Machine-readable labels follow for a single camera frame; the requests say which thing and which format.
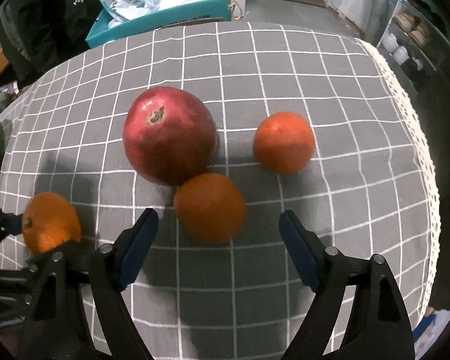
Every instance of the gray tablecloth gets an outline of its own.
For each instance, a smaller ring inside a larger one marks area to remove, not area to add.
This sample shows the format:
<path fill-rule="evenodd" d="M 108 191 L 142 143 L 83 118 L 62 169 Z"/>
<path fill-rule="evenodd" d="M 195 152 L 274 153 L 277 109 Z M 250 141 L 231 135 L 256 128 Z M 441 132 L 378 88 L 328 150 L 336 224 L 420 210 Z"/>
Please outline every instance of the gray tablecloth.
<path fill-rule="evenodd" d="M 170 85 L 210 109 L 221 141 L 210 171 L 228 175 L 247 201 L 246 225 L 229 245 L 204 247 L 176 223 L 173 190 L 132 170 L 122 129 L 134 99 Z M 265 117 L 310 121 L 315 155 L 280 177 L 252 155 Z M 4 114 L 11 140 L 0 207 L 23 212 L 42 191 L 70 199 L 85 241 L 112 242 L 146 207 L 162 221 L 137 283 L 123 297 L 157 359 L 278 359 L 313 294 L 278 233 L 291 209 L 344 254 L 383 254 L 414 326 L 430 257 L 428 198 L 416 148 L 376 62 L 352 38 L 272 24 L 168 28 L 106 44 L 49 71 Z M 0 245 L 0 267 L 20 268 L 22 237 Z M 106 343 L 90 291 L 85 307 L 97 347 Z M 339 346 L 353 288 L 329 348 Z"/>

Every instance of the red apple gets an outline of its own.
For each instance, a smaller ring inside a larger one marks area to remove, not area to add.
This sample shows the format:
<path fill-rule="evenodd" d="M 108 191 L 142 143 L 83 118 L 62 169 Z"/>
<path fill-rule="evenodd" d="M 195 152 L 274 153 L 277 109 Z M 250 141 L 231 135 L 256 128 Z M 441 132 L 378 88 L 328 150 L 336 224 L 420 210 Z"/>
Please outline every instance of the red apple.
<path fill-rule="evenodd" d="M 181 185 L 206 171 L 215 151 L 216 129 L 208 108 L 191 93 L 154 87 L 128 111 L 125 155 L 144 179 Z"/>

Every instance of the floor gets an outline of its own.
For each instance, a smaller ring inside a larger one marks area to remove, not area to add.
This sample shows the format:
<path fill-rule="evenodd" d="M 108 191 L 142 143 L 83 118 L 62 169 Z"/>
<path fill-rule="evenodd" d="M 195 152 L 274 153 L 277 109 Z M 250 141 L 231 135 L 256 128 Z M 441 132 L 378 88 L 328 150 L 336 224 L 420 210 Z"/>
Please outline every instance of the floor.
<path fill-rule="evenodd" d="M 279 23 L 345 36 L 357 34 L 325 8 L 284 0 L 247 0 L 245 20 Z"/>

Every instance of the white lace edging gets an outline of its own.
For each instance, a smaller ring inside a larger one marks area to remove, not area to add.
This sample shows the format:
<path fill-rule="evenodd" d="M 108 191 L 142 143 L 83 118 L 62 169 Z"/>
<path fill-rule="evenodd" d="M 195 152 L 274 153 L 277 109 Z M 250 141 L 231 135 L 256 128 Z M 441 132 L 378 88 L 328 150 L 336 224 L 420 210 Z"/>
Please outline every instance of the white lace edging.
<path fill-rule="evenodd" d="M 378 50 L 371 44 L 358 40 L 362 46 L 368 51 L 370 56 L 375 60 L 383 78 L 387 83 L 387 87 L 394 97 L 395 103 L 402 114 L 403 120 L 408 128 L 408 131 L 413 139 L 416 148 L 418 161 L 423 172 L 423 179 L 427 190 L 428 211 L 430 213 L 430 261 L 428 263 L 428 276 L 425 285 L 425 293 L 423 295 L 422 307 L 419 311 L 418 320 L 420 321 L 425 314 L 425 310 L 430 301 L 433 281 L 437 273 L 437 259 L 440 252 L 439 235 L 440 235 L 440 213 L 439 213 L 439 193 L 437 184 L 435 183 L 435 166 L 430 157 L 428 150 L 428 143 L 425 134 L 423 133 L 419 117 L 412 107 L 408 93 L 399 84 L 396 75 L 388 66 L 385 58 L 378 52 Z"/>

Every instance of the black jacket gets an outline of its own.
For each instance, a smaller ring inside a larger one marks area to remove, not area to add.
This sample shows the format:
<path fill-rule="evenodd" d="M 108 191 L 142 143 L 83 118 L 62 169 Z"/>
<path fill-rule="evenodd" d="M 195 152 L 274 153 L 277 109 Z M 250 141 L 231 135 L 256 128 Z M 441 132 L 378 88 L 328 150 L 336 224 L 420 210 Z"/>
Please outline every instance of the black jacket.
<path fill-rule="evenodd" d="M 99 0 L 5 0 L 0 42 L 19 78 L 31 69 L 45 73 L 86 50 L 84 39 L 101 9 Z"/>

